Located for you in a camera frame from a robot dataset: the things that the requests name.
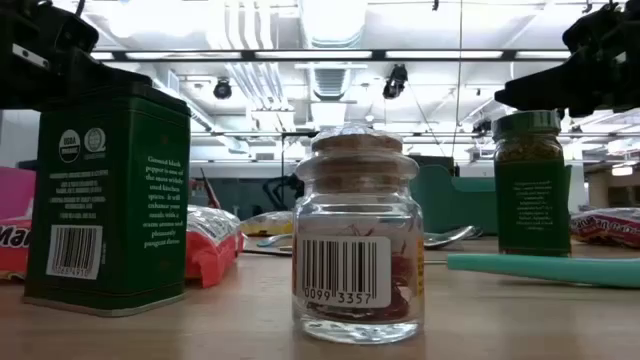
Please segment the green plastic bin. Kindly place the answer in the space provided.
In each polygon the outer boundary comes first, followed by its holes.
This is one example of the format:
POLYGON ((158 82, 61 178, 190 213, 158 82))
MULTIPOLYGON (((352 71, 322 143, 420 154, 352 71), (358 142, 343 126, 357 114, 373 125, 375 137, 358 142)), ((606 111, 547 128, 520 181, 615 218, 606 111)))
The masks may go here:
POLYGON ((445 232, 473 225, 498 236, 493 177, 453 177, 441 166, 423 166, 411 193, 424 214, 424 229, 445 232))

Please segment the green pepper spice tin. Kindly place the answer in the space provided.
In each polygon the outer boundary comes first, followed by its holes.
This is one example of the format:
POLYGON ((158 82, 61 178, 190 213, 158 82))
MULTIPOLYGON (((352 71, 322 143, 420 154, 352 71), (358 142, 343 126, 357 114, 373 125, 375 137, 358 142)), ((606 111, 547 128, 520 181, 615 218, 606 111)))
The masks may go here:
POLYGON ((190 118, 146 84, 44 104, 26 303, 123 317, 183 298, 190 118))

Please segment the red ramen noodle packet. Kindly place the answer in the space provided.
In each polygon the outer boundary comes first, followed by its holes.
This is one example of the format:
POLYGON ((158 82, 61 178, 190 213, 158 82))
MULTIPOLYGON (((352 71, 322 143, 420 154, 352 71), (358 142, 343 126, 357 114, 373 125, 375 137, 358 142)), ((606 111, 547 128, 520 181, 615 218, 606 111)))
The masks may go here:
MULTIPOLYGON (((189 205, 187 221, 185 278, 213 287, 243 250, 240 220, 225 210, 189 205)), ((0 219, 0 281, 25 279, 31 225, 30 215, 0 219)))

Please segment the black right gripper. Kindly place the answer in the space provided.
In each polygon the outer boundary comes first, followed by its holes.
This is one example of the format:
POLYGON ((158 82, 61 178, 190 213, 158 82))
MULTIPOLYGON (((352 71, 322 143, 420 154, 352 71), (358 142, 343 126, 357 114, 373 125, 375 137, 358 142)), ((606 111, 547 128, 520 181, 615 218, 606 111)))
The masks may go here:
POLYGON ((613 0, 562 35, 561 65, 508 81, 495 100, 518 111, 567 110, 584 117, 640 108, 640 0, 613 0))

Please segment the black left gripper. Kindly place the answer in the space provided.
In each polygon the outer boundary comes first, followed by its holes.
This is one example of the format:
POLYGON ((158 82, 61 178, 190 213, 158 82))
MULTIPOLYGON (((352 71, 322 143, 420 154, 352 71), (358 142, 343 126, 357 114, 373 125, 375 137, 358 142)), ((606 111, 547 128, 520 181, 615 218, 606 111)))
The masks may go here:
POLYGON ((37 109, 51 99, 144 93, 152 80, 91 56, 99 34, 51 0, 0 0, 0 109, 37 109))

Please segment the black light bar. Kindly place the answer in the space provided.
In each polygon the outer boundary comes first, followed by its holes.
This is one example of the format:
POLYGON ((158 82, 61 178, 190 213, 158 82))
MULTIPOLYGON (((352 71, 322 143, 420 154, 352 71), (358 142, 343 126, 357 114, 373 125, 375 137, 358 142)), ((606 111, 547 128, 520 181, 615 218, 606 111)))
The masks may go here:
POLYGON ((562 62, 566 50, 101 50, 92 56, 103 62, 562 62))

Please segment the clear yellow snack packet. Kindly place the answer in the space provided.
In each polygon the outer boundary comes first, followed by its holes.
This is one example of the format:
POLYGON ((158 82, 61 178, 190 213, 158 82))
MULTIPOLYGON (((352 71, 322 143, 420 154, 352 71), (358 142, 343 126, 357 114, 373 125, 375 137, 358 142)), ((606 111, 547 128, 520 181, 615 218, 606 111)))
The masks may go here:
POLYGON ((246 236, 270 237, 293 232, 291 211, 273 211, 253 216, 239 224, 239 230, 246 236))

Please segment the plain silver spoon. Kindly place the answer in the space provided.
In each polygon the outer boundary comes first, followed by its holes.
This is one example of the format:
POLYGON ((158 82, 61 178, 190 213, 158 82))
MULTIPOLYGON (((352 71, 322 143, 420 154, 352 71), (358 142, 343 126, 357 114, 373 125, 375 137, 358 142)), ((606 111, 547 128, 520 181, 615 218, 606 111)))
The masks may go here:
POLYGON ((464 226, 445 233, 425 233, 424 249, 437 250, 454 242, 469 239, 468 235, 476 226, 464 226))

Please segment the black monitor screen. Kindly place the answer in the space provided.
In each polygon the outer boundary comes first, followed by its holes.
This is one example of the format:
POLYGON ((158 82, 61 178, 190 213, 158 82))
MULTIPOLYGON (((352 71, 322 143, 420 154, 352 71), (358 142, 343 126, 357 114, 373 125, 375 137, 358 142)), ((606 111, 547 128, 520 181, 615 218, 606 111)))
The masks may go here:
POLYGON ((453 157, 410 155, 410 158, 413 159, 420 167, 441 166, 445 168, 451 176, 460 176, 460 167, 454 163, 453 157))

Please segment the green lid oregano jar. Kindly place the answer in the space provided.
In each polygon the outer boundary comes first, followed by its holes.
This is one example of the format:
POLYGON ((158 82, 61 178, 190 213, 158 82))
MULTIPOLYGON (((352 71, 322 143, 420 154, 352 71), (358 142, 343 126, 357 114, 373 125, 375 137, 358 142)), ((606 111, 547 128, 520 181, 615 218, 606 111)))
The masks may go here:
POLYGON ((499 251, 567 257, 569 176, 554 111, 525 111, 492 123, 499 251))

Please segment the pink plastic tray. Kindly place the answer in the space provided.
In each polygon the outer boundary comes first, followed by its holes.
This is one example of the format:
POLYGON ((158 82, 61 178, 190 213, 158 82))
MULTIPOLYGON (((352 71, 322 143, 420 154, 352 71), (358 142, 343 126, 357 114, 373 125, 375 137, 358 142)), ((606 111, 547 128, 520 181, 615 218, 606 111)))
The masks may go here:
POLYGON ((36 173, 0 166, 0 220, 30 215, 36 173))

